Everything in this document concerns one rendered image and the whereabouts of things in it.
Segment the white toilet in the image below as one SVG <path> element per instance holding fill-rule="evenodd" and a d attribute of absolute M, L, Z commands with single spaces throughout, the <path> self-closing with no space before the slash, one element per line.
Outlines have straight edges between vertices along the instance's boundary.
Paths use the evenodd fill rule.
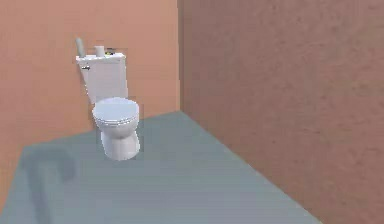
<path fill-rule="evenodd" d="M 105 155 L 117 161 L 134 158 L 140 151 L 136 132 L 140 107 L 128 97 L 126 56 L 86 55 L 75 60 L 93 105 L 91 114 Z"/>

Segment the grey cylinder bottle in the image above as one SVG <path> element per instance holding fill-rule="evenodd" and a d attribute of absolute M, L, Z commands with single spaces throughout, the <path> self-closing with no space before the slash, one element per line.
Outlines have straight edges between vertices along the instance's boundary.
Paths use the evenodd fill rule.
<path fill-rule="evenodd" d="M 84 48 L 82 39 L 77 37 L 75 39 L 75 43 L 76 43 L 76 48 L 77 48 L 79 58 L 84 58 L 86 56 L 86 53 L 85 53 L 85 48 Z"/>

